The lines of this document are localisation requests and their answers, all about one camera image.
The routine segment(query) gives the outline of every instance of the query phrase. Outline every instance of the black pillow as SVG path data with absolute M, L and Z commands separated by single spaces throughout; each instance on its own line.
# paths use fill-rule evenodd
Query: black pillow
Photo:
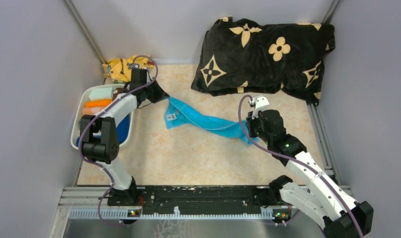
M 289 95 L 318 104 L 323 55 L 335 48 L 329 24 L 215 22 L 203 40 L 191 88 L 213 96 L 258 92 Z

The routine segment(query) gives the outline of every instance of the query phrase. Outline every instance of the cable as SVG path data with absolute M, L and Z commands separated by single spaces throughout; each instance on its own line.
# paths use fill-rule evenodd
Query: cable
M 313 173 L 315 173 L 315 174 L 318 174 L 318 172 L 317 172 L 315 169 L 313 169 L 311 166 L 307 165 L 306 163 L 304 163 L 304 162 L 302 162 L 302 161 L 299 161 L 299 160 L 297 160 L 297 159 L 295 159 L 295 158 L 292 158 L 292 157 L 290 157 L 290 156 L 283 155 L 283 154 L 277 153 L 277 152 L 275 152 L 275 151 L 268 150 L 268 149 L 264 148 L 263 146 L 259 145 L 257 142 L 255 142 L 255 141 L 248 135 L 247 131 L 246 131 L 245 128 L 243 127 L 242 119 L 241 119 L 241 105 L 242 105 L 244 99 L 246 99 L 246 98 L 250 98 L 250 100 L 253 100 L 253 97 L 252 97 L 251 95 L 244 95 L 244 96 L 241 98 L 241 101 L 240 101 L 240 103 L 239 103 L 239 105 L 238 105 L 238 122 L 240 123 L 241 129 L 242 129 L 242 131 L 244 132 L 244 135 L 248 138 L 248 140 L 250 140 L 251 143 L 253 143 L 253 145 L 255 145 L 257 148 L 259 148 L 259 149 L 261 149 L 261 150 L 263 150 L 263 151 L 265 151 L 265 152 L 267 152 L 267 153 L 270 153 L 270 154 L 272 154 L 272 155 L 275 155 L 275 156 L 278 156 L 278 157 L 281 157 L 281 158 L 284 158 L 284 159 L 293 161 L 293 162 L 295 162 L 295 163 L 298 163 L 298 164 L 300 164 L 300 165 L 306 167 L 307 169 L 309 169 L 311 172 L 313 172 Z M 355 218 L 355 216 L 353 215 L 352 211 L 351 211 L 351 210 L 349 209 L 349 207 L 347 206 L 346 202 L 345 202 L 345 201 L 342 199 L 342 197 L 337 193 L 337 191 L 336 191 L 335 188 L 329 183 L 329 181 L 327 181 L 327 179 L 325 179 L 324 177 L 320 177 L 320 179 L 326 184 L 326 186 L 330 189 L 330 191 L 332 191 L 332 193 L 335 195 L 335 197 L 338 199 L 338 201 L 342 204 L 342 206 L 344 207 L 344 209 L 345 209 L 345 210 L 347 211 L 347 213 L 349 214 L 349 216 L 350 216 L 350 218 L 351 218 L 353 224 L 355 225 L 355 228 L 356 228 L 356 230 L 358 231 L 359 237 L 360 237 L 360 238 L 363 238 L 364 235 L 362 234 L 361 227 L 359 226 L 358 221 L 356 220 L 356 218 Z
M 148 58 L 150 61 L 152 61 L 152 62 L 155 64 L 155 69 L 156 69 L 155 77 L 153 77 L 153 79 L 152 79 L 150 82 L 148 82 L 148 83 L 146 83 L 146 84 L 144 84 L 144 85 L 142 85 L 142 86 L 139 86 L 139 87 L 137 87 L 137 88 L 131 90 L 130 92 L 128 92 L 128 93 L 124 94 L 123 96 L 121 96 L 119 99 L 116 98 L 116 100 L 114 100 L 112 103 L 110 103 L 102 112 L 100 112 L 98 115 L 96 115 L 96 116 L 88 123 L 88 125 L 83 129 L 83 131 L 82 131 L 82 133 L 81 133 L 81 135 L 80 135 L 80 138 L 83 138 L 83 137 L 85 136 L 85 134 L 88 132 L 89 127 L 91 127 L 91 125 L 92 125 L 98 118 L 100 118 L 102 115 L 104 115 L 105 113 L 107 113 L 112 107 L 114 107 L 115 104 L 117 104 L 119 101 L 121 101 L 123 98 L 129 96 L 130 94 L 132 94 L 132 93 L 134 93 L 134 92 L 136 92 L 136 91 L 138 91 L 138 90 L 140 90 L 140 89 L 142 89 L 142 88 L 145 88 L 145 87 L 151 85 L 152 83 L 154 83 L 154 82 L 157 80 L 157 76 L 158 76 L 158 65 L 157 65 L 156 62 L 155 62 L 153 59 L 151 59 L 149 56 L 143 56 L 143 55 L 136 56 L 136 57 L 133 59 L 133 63 L 135 62 L 135 60 L 136 60 L 137 58 L 141 58 L 141 57 Z M 87 162 L 87 163 L 89 163 L 89 164 L 96 165 L 96 166 L 100 167 L 104 172 L 106 172 L 107 176 L 111 179 L 110 187 L 104 192 L 103 196 L 100 198 L 100 201 L 98 202 L 98 217 L 100 218 L 100 220 L 101 220 L 104 224 L 106 224 L 106 225 L 108 225 L 108 226 L 113 226 L 113 227 L 122 226 L 123 223 L 121 223 L 121 221 L 120 221 L 119 224 L 110 224 L 110 223 L 106 222 L 106 221 L 101 217 L 101 203 L 103 202 L 103 199 L 110 193 L 110 191 L 112 190 L 112 188 L 114 187 L 114 184 L 115 184 L 115 181 L 114 181 L 114 178 L 113 178 L 112 174 L 111 174 L 104 166 L 102 166 L 102 165 L 100 165 L 100 164 L 98 164 L 98 163 L 96 163 L 96 162 L 90 161 L 90 160 L 88 160 L 87 158 L 85 158 L 85 156 L 84 156 L 83 153 L 82 153 L 82 139 L 79 140 L 79 143 L 78 143 L 78 151 L 79 151 L 79 156 L 81 157 L 81 159 L 82 159 L 83 161 L 85 161 L 85 162 Z

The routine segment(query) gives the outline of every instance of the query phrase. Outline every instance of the folded towel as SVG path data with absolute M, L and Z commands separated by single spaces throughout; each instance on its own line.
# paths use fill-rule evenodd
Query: folded towel
M 242 142 L 251 144 L 238 122 L 205 116 L 186 103 L 171 96 L 168 101 L 169 105 L 164 115 L 167 129 L 189 123 L 217 135 L 227 138 L 239 138 Z M 247 130 L 245 120 L 243 123 L 244 128 Z

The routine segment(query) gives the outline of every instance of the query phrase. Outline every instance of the gray floor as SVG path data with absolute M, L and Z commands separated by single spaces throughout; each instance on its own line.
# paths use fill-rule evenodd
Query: gray floor
M 317 224 L 304 214 L 287 227 L 254 220 L 143 220 L 109 227 L 99 220 L 70 219 L 64 238 L 322 238 Z

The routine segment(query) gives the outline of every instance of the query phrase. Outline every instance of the yellow cloth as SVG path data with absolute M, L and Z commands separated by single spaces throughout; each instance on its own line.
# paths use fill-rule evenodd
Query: yellow cloth
M 131 81 L 132 63 L 135 57 L 136 56 L 132 56 L 127 59 L 114 58 L 108 61 L 108 63 L 104 63 L 104 77 L 111 77 L 114 82 Z M 149 61 L 148 58 L 139 57 L 135 61 L 135 67 L 151 70 L 154 67 L 154 63 Z

